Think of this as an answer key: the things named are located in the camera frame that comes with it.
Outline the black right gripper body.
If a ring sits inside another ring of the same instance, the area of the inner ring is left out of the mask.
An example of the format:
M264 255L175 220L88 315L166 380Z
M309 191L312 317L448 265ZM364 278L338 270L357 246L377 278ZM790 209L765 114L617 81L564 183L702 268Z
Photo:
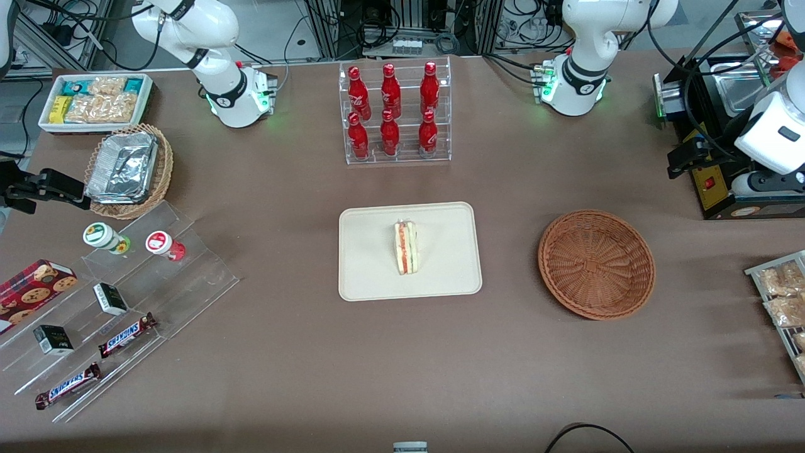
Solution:
M12 160L1 162L1 207L29 211L26 175Z

